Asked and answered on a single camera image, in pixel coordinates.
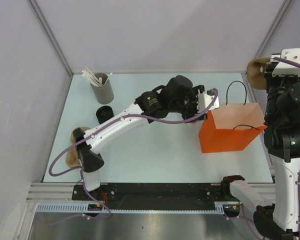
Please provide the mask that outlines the brown pulp cup carrier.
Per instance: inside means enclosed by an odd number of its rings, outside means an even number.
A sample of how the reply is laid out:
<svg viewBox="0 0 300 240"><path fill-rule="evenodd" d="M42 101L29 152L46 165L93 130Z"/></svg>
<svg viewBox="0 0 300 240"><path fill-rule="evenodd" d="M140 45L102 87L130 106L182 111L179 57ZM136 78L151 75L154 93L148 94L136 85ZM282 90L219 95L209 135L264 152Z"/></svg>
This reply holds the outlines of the brown pulp cup carrier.
<svg viewBox="0 0 300 240"><path fill-rule="evenodd" d="M261 57L261 58L253 59L247 65L247 69L246 69L247 80L254 89L257 90L267 89L265 70L269 62L270 62L269 57Z"/></svg>

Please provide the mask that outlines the orange paper bag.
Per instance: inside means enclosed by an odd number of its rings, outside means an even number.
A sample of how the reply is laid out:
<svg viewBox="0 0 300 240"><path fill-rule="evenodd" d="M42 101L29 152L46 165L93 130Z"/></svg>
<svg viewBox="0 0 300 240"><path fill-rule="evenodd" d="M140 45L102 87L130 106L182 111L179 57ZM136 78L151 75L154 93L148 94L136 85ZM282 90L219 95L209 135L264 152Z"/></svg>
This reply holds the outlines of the orange paper bag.
<svg viewBox="0 0 300 240"><path fill-rule="evenodd" d="M248 103L245 89L243 103L226 102L209 110L198 138L201 152L221 153L243 151L266 126L258 103Z"/></svg>

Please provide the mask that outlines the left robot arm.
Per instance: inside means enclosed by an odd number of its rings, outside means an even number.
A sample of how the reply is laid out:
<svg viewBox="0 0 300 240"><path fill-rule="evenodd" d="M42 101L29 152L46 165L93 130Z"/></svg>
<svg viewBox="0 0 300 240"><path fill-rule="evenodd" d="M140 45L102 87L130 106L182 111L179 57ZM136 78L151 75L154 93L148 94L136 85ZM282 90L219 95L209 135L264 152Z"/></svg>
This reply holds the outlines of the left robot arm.
<svg viewBox="0 0 300 240"><path fill-rule="evenodd" d="M112 140L155 119L164 119L169 113L181 114L186 123L204 120L213 99L203 85L193 86L187 77L177 75L166 85L143 92L127 109L100 126L87 130L76 128L72 135L82 168L83 194L90 200L100 196L99 170L104 165L100 152Z"/></svg>

